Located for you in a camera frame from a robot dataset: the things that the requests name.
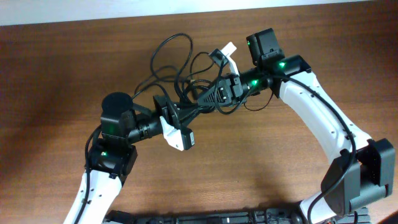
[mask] brown table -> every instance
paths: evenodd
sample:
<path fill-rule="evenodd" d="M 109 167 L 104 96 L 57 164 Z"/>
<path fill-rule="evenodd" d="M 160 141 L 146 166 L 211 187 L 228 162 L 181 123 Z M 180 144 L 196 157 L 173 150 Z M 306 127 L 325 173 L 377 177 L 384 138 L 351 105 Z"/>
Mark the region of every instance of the brown table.
<path fill-rule="evenodd" d="M 178 32 L 193 37 L 194 53 L 234 42 L 233 58 L 246 70 L 252 64 L 245 37 L 273 27 L 285 54 L 300 54 L 349 118 L 398 146 L 397 15 L 397 3 L 362 2 L 0 27 L 1 223 L 63 222 L 102 99 L 114 91 L 132 94 L 149 74 L 152 51 Z M 187 50 L 186 40 L 176 40 L 155 64 L 181 65 Z M 194 69 L 208 63 L 200 58 Z M 156 93 L 136 103 L 153 107 Z M 248 106 L 262 106 L 268 94 L 250 98 Z M 189 151 L 172 149 L 162 136 L 136 144 L 139 157 L 112 209 L 163 214 L 278 206 L 318 191 L 328 168 L 317 140 L 280 100 L 257 113 L 201 115 L 190 128 L 197 144 Z M 374 222 L 398 209 L 397 186 L 369 206 Z"/>

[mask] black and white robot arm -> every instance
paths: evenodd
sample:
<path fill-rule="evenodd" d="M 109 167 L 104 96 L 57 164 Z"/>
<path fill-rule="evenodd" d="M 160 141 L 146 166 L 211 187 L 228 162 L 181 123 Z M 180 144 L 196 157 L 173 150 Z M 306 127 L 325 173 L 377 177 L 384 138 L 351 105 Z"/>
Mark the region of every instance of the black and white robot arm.
<path fill-rule="evenodd" d="M 197 105 L 212 107 L 217 98 L 217 106 L 239 107 L 248 96 L 271 88 L 276 97 L 301 117 L 320 143 L 330 168 L 321 191 L 301 201 L 295 222 L 318 223 L 336 215 L 342 217 L 389 196 L 395 165 L 395 149 L 391 143 L 387 139 L 373 141 L 369 134 L 360 130 L 326 94 L 302 57 L 284 57 L 272 29 L 246 39 L 256 68 L 239 73 L 231 58 L 236 50 L 232 43 L 222 50 L 216 49 L 210 57 L 221 67 L 220 72 L 228 63 L 231 73 L 210 84 L 208 90 L 198 96 Z M 195 144 L 193 132 L 187 125 L 198 115 L 197 108 L 183 109 L 164 96 L 155 96 L 154 103 L 156 110 L 150 111 L 134 104 L 125 93 L 112 93 L 104 99 L 103 138 L 97 140 L 89 154 L 90 188 L 86 187 L 84 173 L 64 224 L 103 221 L 136 160 L 137 152 L 132 143 L 163 134 L 168 144 L 180 151 Z M 353 147 L 355 155 L 351 158 Z M 326 191 L 329 191 L 327 195 L 314 202 Z"/>

